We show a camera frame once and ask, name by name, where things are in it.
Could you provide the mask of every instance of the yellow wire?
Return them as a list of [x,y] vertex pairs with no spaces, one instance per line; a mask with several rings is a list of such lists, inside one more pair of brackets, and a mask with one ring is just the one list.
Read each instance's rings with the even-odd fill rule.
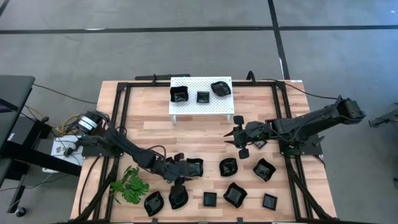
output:
[[73,118],[78,118],[78,117],[79,117],[78,114],[72,115],[72,116],[70,116],[70,117],[63,123],[62,129],[61,129],[61,134],[62,134],[62,136],[63,136],[64,134],[68,134],[68,133],[65,133],[65,132],[64,132],[65,125],[67,125],[68,121],[70,121],[70,120],[73,119]]
[[[32,108],[32,107],[30,107],[30,106],[26,106],[27,108],[29,108],[30,110],[32,110],[33,112],[35,112],[35,113],[37,113],[39,116],[40,116],[40,118],[41,119],[43,119],[44,118],[44,115],[42,114],[42,113],[40,113],[39,111],[37,111],[35,108]],[[69,134],[69,133],[72,133],[72,134],[74,134],[73,132],[71,132],[71,131],[69,131],[69,132],[65,132],[64,131],[64,129],[65,129],[65,126],[67,125],[67,123],[68,123],[68,121],[70,121],[71,119],[73,119],[73,118],[78,118],[79,117],[79,115],[78,114],[75,114],[75,115],[72,115],[72,116],[70,116],[63,124],[62,124],[62,126],[61,126],[61,131],[59,131],[58,130],[58,126],[53,126],[53,125],[50,125],[53,129],[55,129],[56,131],[58,131],[62,136],[64,136],[65,134]]]
[[38,112],[35,108],[31,108],[30,106],[26,106],[26,107],[29,108],[30,110],[32,110],[33,112],[37,113],[41,119],[44,118],[44,115],[42,113]]

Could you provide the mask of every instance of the green plant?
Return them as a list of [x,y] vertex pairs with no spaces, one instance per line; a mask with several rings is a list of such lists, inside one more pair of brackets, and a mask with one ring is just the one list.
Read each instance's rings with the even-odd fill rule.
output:
[[144,184],[138,177],[139,168],[127,167],[124,171],[123,178],[116,182],[112,182],[114,199],[117,203],[120,201],[116,198],[122,194],[123,198],[133,204],[138,204],[141,201],[141,196],[148,193],[149,184]]

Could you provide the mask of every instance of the computer monitor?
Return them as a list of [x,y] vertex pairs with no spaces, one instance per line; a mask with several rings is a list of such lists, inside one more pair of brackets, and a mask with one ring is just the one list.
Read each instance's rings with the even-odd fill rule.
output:
[[11,111],[17,111],[18,107],[6,100],[0,99],[0,113],[8,113]]

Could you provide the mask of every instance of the small black bowl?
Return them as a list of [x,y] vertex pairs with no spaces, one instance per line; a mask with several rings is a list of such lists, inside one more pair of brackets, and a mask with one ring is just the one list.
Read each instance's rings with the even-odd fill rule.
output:
[[188,87],[178,86],[170,88],[171,102],[178,103],[181,101],[188,101]]
[[262,201],[262,206],[264,208],[269,208],[273,211],[276,210],[276,203],[278,202],[278,198],[269,194],[264,194],[264,200]]
[[255,168],[253,168],[253,171],[257,176],[261,177],[265,182],[267,182],[271,179],[276,169],[265,159],[260,159]]
[[164,201],[159,191],[156,191],[150,194],[144,202],[144,208],[148,213],[148,216],[151,217],[156,215],[163,208]]
[[236,208],[239,208],[243,203],[243,199],[247,195],[248,193],[243,188],[233,182],[229,185],[228,190],[225,192],[223,197],[227,202],[233,204]]
[[216,207],[217,206],[217,193],[204,192],[203,193],[203,206]]
[[188,173],[190,177],[203,176],[203,159],[187,159]]
[[188,192],[185,186],[174,185],[171,188],[169,201],[172,209],[178,209],[184,206],[188,202]]
[[229,177],[236,174],[238,171],[238,164],[235,158],[223,159],[220,162],[220,173],[222,177]]
[[210,102],[210,94],[207,91],[198,91],[197,92],[197,103],[209,103]]
[[231,89],[226,82],[220,81],[211,84],[211,90],[217,96],[226,96],[231,94]]

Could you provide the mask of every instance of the wooden tabletop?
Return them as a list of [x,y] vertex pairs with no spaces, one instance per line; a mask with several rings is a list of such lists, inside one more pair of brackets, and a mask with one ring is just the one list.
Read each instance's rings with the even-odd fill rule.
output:
[[[304,90],[302,82],[290,84]],[[112,113],[116,85],[117,82],[103,82],[99,94],[98,109],[109,115]],[[289,86],[287,86],[287,93],[293,117],[310,111],[307,98],[303,93]],[[235,115],[243,115],[245,122],[276,118],[270,87],[234,87],[233,95]],[[279,93],[281,110],[284,111],[281,96]],[[236,222],[237,217],[243,217],[245,222],[294,220],[285,162],[279,153],[277,141],[269,141],[261,150],[254,145],[248,146],[250,157],[239,159],[238,149],[224,143],[225,140],[232,140],[232,137],[224,138],[223,135],[230,132],[234,126],[227,123],[225,116],[178,116],[177,124],[174,126],[169,118],[169,98],[168,87],[132,88],[126,121],[127,138],[142,148],[161,144],[167,150],[167,157],[183,152],[185,158],[203,159],[203,177],[197,177],[195,180],[185,183],[189,194],[188,203],[182,208],[172,210],[169,203],[171,184],[166,183],[158,175],[141,170],[139,177],[150,185],[147,195],[159,190],[165,201],[163,209],[154,217],[148,217],[143,206],[147,195],[142,197],[138,205],[127,203],[119,197],[122,204],[113,203],[112,222],[151,222],[152,218],[158,218],[160,222]],[[231,177],[221,177],[219,163],[228,157],[237,158],[238,172]],[[264,182],[252,171],[261,158],[276,168],[268,182]],[[81,188],[94,159],[88,158],[83,163],[71,218],[78,215]],[[102,161],[101,158],[97,162],[88,178],[81,203],[82,209],[88,205],[97,191]],[[335,217],[336,212],[322,163],[313,156],[302,156],[302,161],[309,191],[324,210]],[[136,166],[136,163],[133,162],[131,156],[125,154],[120,161],[118,179],[129,165]],[[223,194],[232,182],[244,188],[248,193],[240,208],[235,208],[223,198]],[[217,193],[217,207],[203,206],[203,192]],[[276,211],[261,206],[264,193],[278,198]],[[297,193],[301,214],[302,217],[305,217],[302,194],[299,189],[297,189]],[[100,217],[104,217],[107,198],[108,191],[103,197]]]

